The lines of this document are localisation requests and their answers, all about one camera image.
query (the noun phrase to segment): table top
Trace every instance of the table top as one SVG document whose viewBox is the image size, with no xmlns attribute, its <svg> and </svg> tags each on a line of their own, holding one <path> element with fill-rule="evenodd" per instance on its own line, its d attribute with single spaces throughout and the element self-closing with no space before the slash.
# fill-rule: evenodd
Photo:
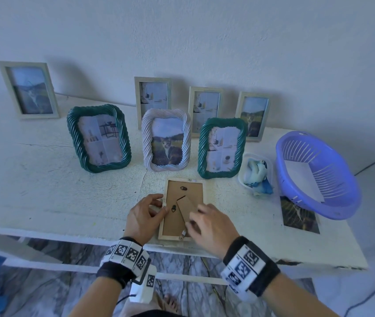
<svg viewBox="0 0 375 317">
<path fill-rule="evenodd" d="M 197 138 L 192 139 L 184 170 L 147 171 L 136 107 L 122 105 L 118 107 L 129 133 L 130 164 L 99 174 L 85 171 L 74 151 L 66 115 L 73 106 L 104 103 L 61 95 L 57 101 L 61 118 L 20 120 L 11 99 L 0 95 L 0 234 L 110 245 L 122 236 L 129 209 L 145 195 L 163 192 L 167 177 L 201 178 Z M 262 141 L 247 142 L 245 152 L 263 155 L 275 165 L 275 144 L 287 132 L 267 127 Z M 275 176 L 272 181 L 275 193 L 258 199 L 237 176 L 211 179 L 208 200 L 273 259 L 367 267 L 346 221 L 317 216 L 320 234 L 284 226 Z M 146 248 L 207 255 L 194 243 L 158 240 L 157 235 Z"/>
</svg>

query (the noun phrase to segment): person's left hand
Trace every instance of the person's left hand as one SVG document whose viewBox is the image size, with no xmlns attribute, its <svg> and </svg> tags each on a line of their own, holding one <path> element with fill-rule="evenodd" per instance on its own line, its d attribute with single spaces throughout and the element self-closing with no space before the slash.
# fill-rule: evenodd
<svg viewBox="0 0 375 317">
<path fill-rule="evenodd" d="M 162 197 L 162 194 L 149 194 L 130 209 L 127 215 L 124 237 L 132 237 L 142 246 L 151 240 L 155 230 L 169 210 L 169 208 L 163 208 L 162 201 L 157 200 Z M 157 206 L 161 210 L 157 213 L 149 207 L 150 205 Z"/>
</svg>

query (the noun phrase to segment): cable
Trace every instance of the cable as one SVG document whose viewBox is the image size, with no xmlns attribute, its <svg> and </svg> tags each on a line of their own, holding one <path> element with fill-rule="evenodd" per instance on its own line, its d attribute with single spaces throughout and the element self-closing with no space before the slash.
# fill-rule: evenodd
<svg viewBox="0 0 375 317">
<path fill-rule="evenodd" d="M 127 299 L 127 298 L 129 298 L 129 297 L 135 297 L 135 296 L 136 296 L 135 294 L 132 294 L 132 295 L 128 295 L 128 296 L 126 296 L 126 297 L 121 298 L 119 301 L 117 301 L 116 306 L 117 306 L 119 303 L 121 303 L 124 299 Z"/>
<path fill-rule="evenodd" d="M 365 304 L 365 303 L 366 303 L 368 300 L 370 300 L 374 295 L 375 295 L 375 290 L 374 290 L 374 291 L 373 291 L 373 292 L 372 292 L 367 298 L 365 298 L 363 301 L 361 301 L 360 303 L 358 303 L 358 304 L 356 304 L 356 305 L 353 305 L 353 306 L 350 306 L 350 307 L 346 310 L 346 313 L 345 313 L 344 317 L 346 317 L 352 309 L 354 309 L 354 308 L 356 308 L 356 307 L 358 307 L 358 306 L 360 306 L 360 305 Z"/>
</svg>

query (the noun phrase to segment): person's right hand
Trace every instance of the person's right hand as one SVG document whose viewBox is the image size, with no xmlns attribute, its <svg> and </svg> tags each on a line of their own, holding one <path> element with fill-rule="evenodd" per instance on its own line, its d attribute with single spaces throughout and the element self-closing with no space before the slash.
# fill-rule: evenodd
<svg viewBox="0 0 375 317">
<path fill-rule="evenodd" d="M 190 213 L 201 232 L 197 232 L 190 222 L 186 223 L 189 235 L 205 250 L 223 259 L 233 241 L 239 237 L 230 218 L 214 205 L 198 205 L 199 213 Z"/>
</svg>

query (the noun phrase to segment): purple basket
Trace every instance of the purple basket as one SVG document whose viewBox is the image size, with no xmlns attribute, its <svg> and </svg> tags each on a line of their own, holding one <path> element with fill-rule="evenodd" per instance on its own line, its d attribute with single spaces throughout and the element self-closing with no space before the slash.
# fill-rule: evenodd
<svg viewBox="0 0 375 317">
<path fill-rule="evenodd" d="M 354 215 L 361 204 L 361 192 L 348 165 L 333 148 L 309 133 L 292 131 L 278 140 L 276 152 L 278 183 L 292 202 L 334 220 Z M 314 200 L 295 185 L 285 160 L 309 164 L 324 202 Z"/>
</svg>

